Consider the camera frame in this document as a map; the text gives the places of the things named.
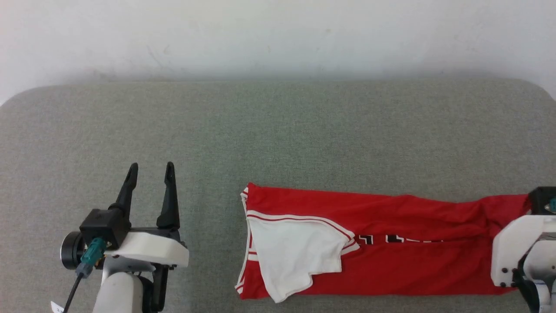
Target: clothing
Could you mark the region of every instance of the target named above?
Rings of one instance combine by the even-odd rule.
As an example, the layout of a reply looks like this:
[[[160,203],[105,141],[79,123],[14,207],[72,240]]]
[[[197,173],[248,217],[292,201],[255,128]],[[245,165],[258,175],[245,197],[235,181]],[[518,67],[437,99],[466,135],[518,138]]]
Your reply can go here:
[[[412,195],[259,187],[241,194],[247,247],[242,299],[292,294],[502,294],[492,240],[527,195],[450,203]]]

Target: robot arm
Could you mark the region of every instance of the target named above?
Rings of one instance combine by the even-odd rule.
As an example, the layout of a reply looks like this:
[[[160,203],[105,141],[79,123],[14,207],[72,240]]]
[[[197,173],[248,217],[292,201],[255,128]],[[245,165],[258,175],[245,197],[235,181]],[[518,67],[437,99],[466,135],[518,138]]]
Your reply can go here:
[[[531,312],[556,312],[556,188],[529,194],[531,214],[494,238],[490,276],[495,285],[517,287]]]
[[[81,277],[87,278],[93,267],[103,271],[93,313],[162,311],[169,271],[188,265],[189,251],[180,240],[173,164],[168,162],[166,166],[166,193],[156,227],[132,228],[129,222],[137,172],[138,166],[134,163],[116,202],[108,210],[93,209],[80,231],[70,233],[62,243],[62,264],[67,269],[77,269],[77,283]],[[102,252],[91,253],[98,242]],[[152,273],[152,280],[141,276],[146,272]],[[73,292],[64,313],[67,313]]]

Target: red shirt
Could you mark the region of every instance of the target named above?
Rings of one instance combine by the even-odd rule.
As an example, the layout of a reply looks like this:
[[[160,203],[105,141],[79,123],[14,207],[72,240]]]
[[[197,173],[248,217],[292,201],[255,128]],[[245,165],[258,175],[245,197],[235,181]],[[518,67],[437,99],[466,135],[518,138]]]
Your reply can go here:
[[[503,294],[490,279],[492,241],[524,215],[527,195],[496,195],[450,203],[396,197],[248,185],[247,216],[303,216],[333,221],[354,234],[341,272],[313,275],[299,294]],[[236,289],[242,299],[267,297],[251,233]]]

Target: gray table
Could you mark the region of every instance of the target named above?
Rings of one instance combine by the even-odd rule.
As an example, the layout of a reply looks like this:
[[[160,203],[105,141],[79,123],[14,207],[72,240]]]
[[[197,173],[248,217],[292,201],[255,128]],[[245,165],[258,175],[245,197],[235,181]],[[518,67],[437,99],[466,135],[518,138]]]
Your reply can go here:
[[[556,181],[555,102],[519,80],[181,82],[57,86],[0,107],[0,311],[47,312],[75,275],[58,258],[140,166],[131,221],[151,226],[176,166],[191,265],[165,312],[525,312],[505,296],[240,301],[239,192],[261,185],[472,200]],[[88,312],[100,273],[78,289]]]

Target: white wall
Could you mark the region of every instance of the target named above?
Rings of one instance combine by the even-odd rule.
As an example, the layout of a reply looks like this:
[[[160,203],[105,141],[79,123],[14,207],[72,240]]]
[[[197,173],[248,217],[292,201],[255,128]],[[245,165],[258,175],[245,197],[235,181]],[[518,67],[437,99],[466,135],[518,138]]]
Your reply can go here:
[[[0,103],[82,82],[475,73],[555,96],[556,1],[0,2]]]

